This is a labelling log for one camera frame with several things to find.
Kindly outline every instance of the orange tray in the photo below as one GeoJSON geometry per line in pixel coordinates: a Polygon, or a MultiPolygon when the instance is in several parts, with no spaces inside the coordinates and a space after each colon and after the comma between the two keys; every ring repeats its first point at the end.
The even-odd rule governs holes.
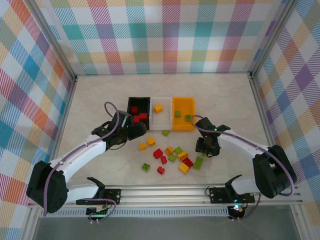
{"type": "Polygon", "coordinates": [[[191,122],[185,121],[185,115],[196,114],[196,102],[193,97],[173,97],[172,98],[172,130],[192,131],[195,127],[191,122]],[[180,111],[181,117],[175,117],[175,111],[180,111]]]}

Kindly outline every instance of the marble surface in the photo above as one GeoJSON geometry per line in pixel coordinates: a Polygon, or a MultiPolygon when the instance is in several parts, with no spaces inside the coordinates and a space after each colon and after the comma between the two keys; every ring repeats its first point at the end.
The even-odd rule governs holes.
{"type": "MultiPolygon", "coordinates": [[[[110,118],[104,102],[113,102],[127,110],[128,97],[194,97],[196,113],[219,126],[225,124],[238,134],[257,143],[267,144],[256,103],[245,74],[152,74],[80,76],[59,148],[59,155],[79,145],[91,131],[110,118]]],[[[161,131],[148,131],[120,150],[107,151],[82,167],[70,181],[95,177],[106,185],[221,184],[232,177],[253,173],[252,160],[222,149],[220,155],[205,158],[200,170],[179,171],[180,161],[162,165],[153,152],[180,146],[195,161],[197,130],[172,131],[168,137],[161,131]],[[141,142],[153,136],[156,145],[139,151],[141,142]],[[151,166],[142,171],[144,163],[151,166]],[[165,168],[164,175],[157,168],[165,168]]]]}

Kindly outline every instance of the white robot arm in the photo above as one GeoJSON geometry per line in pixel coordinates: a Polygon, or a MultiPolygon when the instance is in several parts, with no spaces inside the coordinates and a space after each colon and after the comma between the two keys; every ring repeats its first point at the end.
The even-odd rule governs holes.
{"type": "MultiPolygon", "coordinates": [[[[92,135],[75,150],[49,163],[43,161],[37,163],[32,171],[26,192],[27,196],[43,207],[45,182],[52,171],[54,173],[49,179],[47,189],[47,210],[49,213],[54,213],[63,204],[75,200],[104,198],[105,186],[93,177],[88,177],[84,184],[68,184],[68,182],[80,168],[96,156],[106,152],[111,146],[123,144],[127,140],[138,138],[146,133],[147,129],[142,122],[133,125],[132,118],[128,113],[119,112],[119,127],[110,136],[98,140],[114,127],[115,116],[111,122],[108,122],[107,128],[105,128],[106,124],[97,127],[92,131],[92,135]]],[[[266,152],[275,155],[289,172],[292,180],[296,181],[297,177],[280,146],[268,147],[252,143],[246,138],[239,137],[225,125],[216,128],[206,117],[199,120],[195,126],[202,135],[197,140],[196,152],[206,153],[208,157],[213,157],[220,153],[220,148],[223,148],[236,152],[253,163],[254,176],[238,175],[225,184],[225,190],[231,200],[247,193],[262,193],[268,198],[273,198],[290,186],[291,182],[284,171],[277,162],[272,161],[266,152]]]]}

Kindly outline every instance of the checkered backdrop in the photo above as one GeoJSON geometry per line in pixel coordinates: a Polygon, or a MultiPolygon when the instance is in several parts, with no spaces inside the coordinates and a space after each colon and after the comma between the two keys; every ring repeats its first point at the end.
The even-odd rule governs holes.
{"type": "Polygon", "coordinates": [[[71,81],[24,2],[0,6],[0,240],[15,240],[33,165],[50,158],[71,81]]]}
{"type": "Polygon", "coordinates": [[[98,75],[247,72],[281,0],[37,2],[75,71],[98,75]]]}
{"type": "Polygon", "coordinates": [[[320,236],[320,0],[300,0],[258,73],[273,136],[293,164],[320,236]]]}

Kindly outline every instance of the white tray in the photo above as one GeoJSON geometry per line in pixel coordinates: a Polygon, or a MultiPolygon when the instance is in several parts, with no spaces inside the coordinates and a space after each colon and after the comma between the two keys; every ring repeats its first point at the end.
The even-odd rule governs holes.
{"type": "Polygon", "coordinates": [[[151,97],[149,128],[150,130],[172,130],[172,97],[151,97]],[[162,105],[162,112],[155,113],[154,107],[162,105]]]}

